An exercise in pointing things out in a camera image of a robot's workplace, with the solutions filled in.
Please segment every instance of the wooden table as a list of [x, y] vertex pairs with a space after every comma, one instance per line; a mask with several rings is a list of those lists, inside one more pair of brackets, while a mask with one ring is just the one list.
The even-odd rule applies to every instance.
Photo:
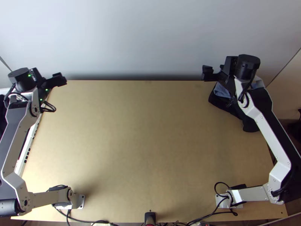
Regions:
[[[28, 190], [66, 184], [86, 195], [83, 220], [187, 222], [216, 206], [213, 186], [266, 183], [272, 161], [260, 132], [210, 103], [202, 81], [68, 81], [49, 102], [23, 174]], [[286, 217], [284, 205], [249, 202], [238, 216], [209, 221]], [[51, 205], [16, 219], [65, 221]]]

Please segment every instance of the black cable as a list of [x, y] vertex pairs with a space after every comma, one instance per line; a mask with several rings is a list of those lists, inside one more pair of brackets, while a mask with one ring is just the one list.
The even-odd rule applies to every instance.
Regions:
[[238, 96], [238, 101], [240, 101], [241, 103], [243, 103], [243, 97], [244, 95], [246, 94], [248, 88], [251, 86], [252, 82], [253, 82], [253, 79], [255, 78], [255, 75], [256, 75], [256, 71], [253, 71], [252, 72], [252, 75], [251, 75], [251, 79], [250, 81], [248, 82], [248, 84], [243, 88], [242, 92], [240, 93], [240, 95]]
[[24, 221], [21, 226], [24, 226], [26, 223], [28, 222], [28, 220]]
[[[58, 211], [60, 214], [62, 214], [63, 216], [67, 217], [66, 214], [64, 214], [62, 211], [58, 210], [57, 208], [55, 208], [56, 211]], [[119, 226], [117, 224], [114, 224], [114, 223], [110, 223], [109, 221], [106, 221], [106, 220], [98, 220], [98, 221], [86, 221], [86, 220], [79, 220], [79, 219], [76, 219], [76, 218], [73, 218], [70, 216], [70, 213], [68, 215], [68, 219], [69, 220], [74, 220], [76, 222], [80, 222], [80, 223], [90, 223], [90, 224], [96, 224], [96, 223], [99, 223], [99, 224], [110, 224], [112, 226]]]
[[71, 212], [71, 210], [68, 209], [68, 211], [67, 211], [67, 216], [66, 216], [66, 222], [67, 222], [67, 225], [68, 225], [68, 226], [70, 226], [69, 221], [68, 221], [70, 212]]
[[221, 195], [221, 194], [219, 194], [219, 193], [216, 191], [216, 186], [219, 185], [219, 184], [226, 185], [226, 186], [229, 188], [229, 186], [228, 186], [226, 183], [224, 183], [224, 182], [216, 182], [215, 185], [214, 185], [214, 191], [215, 191], [215, 193], [216, 193], [218, 196], [220, 196], [220, 197], [228, 198], [227, 195]]
[[195, 219], [195, 220], [192, 220], [192, 221], [188, 222], [188, 223], [186, 224], [186, 226], [191, 226], [192, 224], [194, 224], [194, 223], [196, 223], [196, 222], [199, 222], [199, 221], [201, 221], [201, 220], [203, 220], [203, 219], [205, 219], [205, 218], [209, 218], [209, 217], [211, 217], [211, 216], [213, 216], [213, 215], [217, 215], [217, 214], [230, 214], [230, 213], [231, 213], [231, 214], [233, 214], [234, 216], [238, 216], [238, 213], [234, 212], [232, 209], [230, 209], [229, 211], [223, 211], [223, 212], [217, 212], [217, 213], [216, 213], [216, 211], [217, 211], [219, 205], [220, 205], [224, 200], [226, 200], [226, 199], [228, 199], [229, 197], [231, 197], [231, 203], [233, 202], [233, 197], [232, 197], [232, 195], [231, 195], [231, 193], [230, 193], [229, 191], [227, 192], [227, 193], [229, 194], [229, 196], [228, 196], [228, 195], [221, 195], [221, 194], [219, 194], [219, 193], [216, 191], [216, 186], [217, 186], [218, 184], [224, 184], [224, 185], [226, 185], [226, 186], [229, 188], [229, 186], [228, 186], [226, 183], [224, 183], [224, 182], [217, 182], [217, 183], [215, 183], [215, 185], [214, 185], [214, 191], [215, 191], [216, 195], [218, 195], [218, 196], [220, 196], [220, 197], [223, 197], [223, 199], [216, 205], [216, 208], [214, 209], [214, 211], [213, 211], [212, 213], [206, 215], [206, 216], [203, 216], [203, 217], [201, 217], [201, 218], [197, 218], [197, 219]]
[[213, 216], [213, 215], [217, 215], [217, 214], [228, 214], [228, 213], [231, 213], [231, 214], [233, 214], [234, 216], [238, 216], [238, 213], [234, 212], [232, 209], [230, 209], [230, 211], [224, 211], [224, 212], [217, 212], [217, 213], [216, 213], [216, 210], [218, 209], [219, 205], [220, 205], [224, 200], [226, 200], [226, 199], [228, 199], [228, 198], [223, 198], [223, 199], [217, 204], [216, 208], [214, 209], [214, 211], [213, 211], [212, 213], [210, 213], [210, 214], [208, 214], [208, 215], [206, 215], [206, 216], [203, 216], [203, 217], [201, 217], [201, 218], [197, 218], [197, 219], [195, 219], [195, 220], [192, 220], [192, 221], [188, 222], [188, 223], [187, 223], [187, 226], [193, 225], [193, 224], [196, 223], [196, 222], [199, 222], [199, 221], [201, 221], [201, 220], [203, 220], [203, 219], [205, 219], [205, 218], [209, 218], [209, 217], [211, 217], [211, 216]]
[[50, 107], [50, 109], [49, 108], [45, 108], [45, 107], [41, 107], [42, 112], [55, 112], [56, 111], [56, 107], [53, 106], [52, 104], [50, 104], [49, 102], [44, 101], [44, 104], [46, 106]]
[[20, 94], [20, 93], [11, 92], [10, 94], [16, 94], [16, 95], [19, 95], [19, 96], [21, 96], [22, 98], [24, 98], [25, 100], [29, 101], [29, 99], [28, 99], [27, 97], [23, 96], [23, 95]]
[[4, 96], [3, 103], [4, 103], [4, 106], [5, 106], [6, 109], [7, 109], [7, 107], [8, 107], [7, 98], [8, 98], [8, 96], [10, 95], [10, 93], [14, 90], [15, 87], [16, 87], [16, 84], [14, 83], [14, 84], [11, 86], [11, 88], [9, 89], [9, 91], [8, 91], [8, 92], [5, 94], [5, 96]]

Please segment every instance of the black cylinder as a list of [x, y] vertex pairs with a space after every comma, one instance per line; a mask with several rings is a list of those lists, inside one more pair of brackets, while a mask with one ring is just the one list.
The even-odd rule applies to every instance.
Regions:
[[18, 205], [18, 199], [0, 200], [0, 217], [17, 216], [20, 212]]
[[250, 80], [260, 66], [256, 56], [241, 54], [238, 56], [234, 75], [240, 79]]
[[9, 73], [8, 78], [12, 83], [16, 84], [16, 90], [20, 93], [29, 91], [36, 86], [33, 74], [26, 67]]

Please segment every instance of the power cord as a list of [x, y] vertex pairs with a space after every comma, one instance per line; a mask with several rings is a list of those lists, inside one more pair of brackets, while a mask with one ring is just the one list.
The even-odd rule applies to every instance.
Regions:
[[24, 222], [21, 224], [21, 226], [26, 225], [27, 222], [28, 222], [28, 220], [24, 221]]
[[9, 89], [9, 91], [5, 94], [4, 96], [4, 99], [3, 99], [3, 103], [4, 103], [4, 106], [5, 108], [7, 109], [8, 108], [8, 96], [10, 95], [10, 93], [14, 90], [14, 88], [16, 87], [16, 84], [14, 83], [11, 88]]
[[[217, 183], [214, 185], [214, 191], [215, 191], [216, 195], [218, 195], [218, 196], [220, 196], [220, 197], [223, 197], [223, 199], [216, 205], [216, 208], [213, 210], [212, 213], [210, 213], [210, 214], [208, 214], [208, 215], [206, 215], [206, 216], [203, 216], [203, 217], [194, 219], [194, 220], [188, 222], [188, 223], [186, 224], [186, 226], [191, 226], [191, 225], [193, 225], [193, 224], [195, 224], [195, 223], [197, 223], [197, 222], [199, 222], [199, 221], [201, 221], [201, 220], [203, 220], [203, 219], [209, 218], [209, 217], [211, 217], [211, 216], [213, 216], [213, 215], [217, 215], [217, 214], [233, 214], [234, 216], [238, 216], [238, 213], [234, 212], [232, 209], [229, 209], [229, 211], [223, 211], [223, 212], [217, 212], [217, 213], [216, 213], [216, 211], [217, 211], [219, 205], [220, 205], [223, 201], [225, 201], [226, 199], [229, 199], [229, 196], [227, 196], [227, 195], [221, 195], [221, 194], [219, 194], [219, 193], [216, 191], [216, 186], [217, 186], [218, 184], [224, 184], [224, 185], [226, 185], [228, 188], [229, 188], [229, 186], [228, 186], [226, 183], [224, 183], [224, 182], [217, 182]], [[228, 193], [229, 193], [229, 195], [230, 195], [230, 197], [231, 197], [231, 203], [232, 203], [232, 202], [233, 202], [233, 197], [232, 197], [232, 195], [231, 195], [230, 192], [228, 192]]]
[[43, 112], [55, 112], [55, 111], [56, 111], [56, 107], [53, 106], [52, 104], [50, 104], [49, 102], [44, 101], [44, 104], [45, 104], [46, 106], [48, 106], [49, 108], [41, 107], [42, 113], [43, 113]]
[[[66, 185], [56, 185], [54, 187], [66, 187]], [[61, 210], [58, 210], [57, 208], [55, 208], [54, 204], [52, 204], [52, 206], [54, 207], [54, 209], [56, 211], [58, 211], [60, 214], [62, 214], [63, 216], [66, 217], [66, 223], [67, 223], [68, 226], [70, 226], [69, 220], [74, 220], [74, 221], [80, 222], [80, 223], [89, 223], [89, 224], [92, 224], [91, 226], [93, 226], [96, 223], [98, 223], [98, 224], [110, 224], [111, 226], [119, 226], [117, 224], [110, 223], [109, 221], [106, 221], [106, 220], [97, 220], [97, 221], [79, 220], [79, 219], [76, 219], [76, 218], [73, 218], [73, 217], [70, 216], [71, 209], [68, 209], [67, 214], [64, 214]]]
[[[252, 72], [252, 75], [251, 75], [251, 79], [250, 81], [248, 82], [248, 84], [243, 88], [242, 92], [240, 93], [240, 95], [238, 96], [238, 101], [240, 101], [241, 103], [243, 103], [243, 97], [246, 95], [246, 92], [248, 90], [248, 88], [251, 86], [252, 82], [253, 82], [253, 79], [255, 78], [255, 75], [256, 75], [256, 71], [253, 71]], [[249, 97], [246, 95], [246, 105], [244, 106], [244, 108], [247, 108], [248, 105], [249, 105]]]

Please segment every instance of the tabletop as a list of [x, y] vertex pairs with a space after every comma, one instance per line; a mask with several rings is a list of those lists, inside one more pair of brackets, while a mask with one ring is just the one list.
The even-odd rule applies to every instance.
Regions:
[[[216, 207], [213, 186], [268, 181], [273, 167], [260, 132], [208, 103], [213, 82], [68, 81], [54, 88], [23, 173], [30, 192], [65, 184], [85, 194], [82, 220], [187, 222]], [[224, 192], [225, 187], [218, 188]], [[248, 202], [208, 221], [287, 216], [284, 205]], [[51, 206], [14, 217], [65, 221]]]

